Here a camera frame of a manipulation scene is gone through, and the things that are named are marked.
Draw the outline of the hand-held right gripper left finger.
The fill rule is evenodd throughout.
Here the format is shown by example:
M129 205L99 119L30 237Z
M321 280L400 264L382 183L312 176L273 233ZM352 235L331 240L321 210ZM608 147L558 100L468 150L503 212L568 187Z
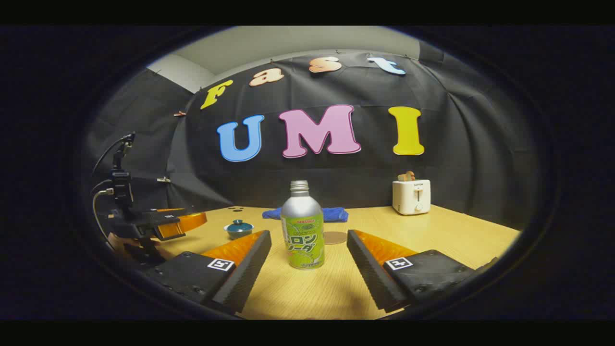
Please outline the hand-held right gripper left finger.
M229 314L242 312L271 248L263 230L205 253L182 252L144 274L183 298Z

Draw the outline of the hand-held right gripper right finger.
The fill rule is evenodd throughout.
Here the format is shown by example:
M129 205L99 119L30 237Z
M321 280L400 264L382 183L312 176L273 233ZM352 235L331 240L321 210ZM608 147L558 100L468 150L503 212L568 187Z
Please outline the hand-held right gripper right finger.
M376 306L386 312L442 296L476 275L435 249L415 253L359 230L347 232L346 244Z

